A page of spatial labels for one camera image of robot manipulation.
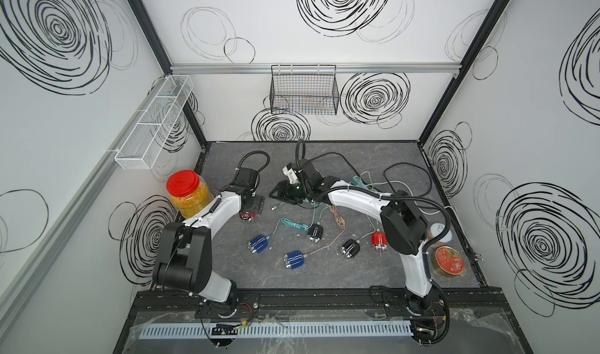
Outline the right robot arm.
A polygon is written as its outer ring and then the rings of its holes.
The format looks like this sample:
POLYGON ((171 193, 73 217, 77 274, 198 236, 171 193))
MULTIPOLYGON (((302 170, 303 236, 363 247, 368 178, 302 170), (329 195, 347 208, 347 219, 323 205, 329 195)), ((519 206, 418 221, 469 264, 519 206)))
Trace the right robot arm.
POLYGON ((375 192, 338 177, 324 177, 307 159, 287 164, 283 172, 285 179, 269 193, 272 199, 292 205, 306 200, 336 205, 376 219, 388 245, 401 256, 409 295, 423 299, 430 294, 433 283, 423 257, 428 223, 414 197, 404 191, 375 192))

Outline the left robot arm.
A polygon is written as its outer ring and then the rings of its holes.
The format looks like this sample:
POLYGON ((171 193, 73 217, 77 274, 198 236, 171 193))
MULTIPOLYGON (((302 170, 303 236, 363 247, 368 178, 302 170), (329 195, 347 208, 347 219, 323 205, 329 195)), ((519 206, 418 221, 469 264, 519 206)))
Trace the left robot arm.
POLYGON ((235 283, 213 270, 212 239, 241 212, 261 213, 264 197, 256 194, 260 172, 239 167, 234 179, 195 216, 167 224, 162 230, 152 282, 232 305, 235 283))

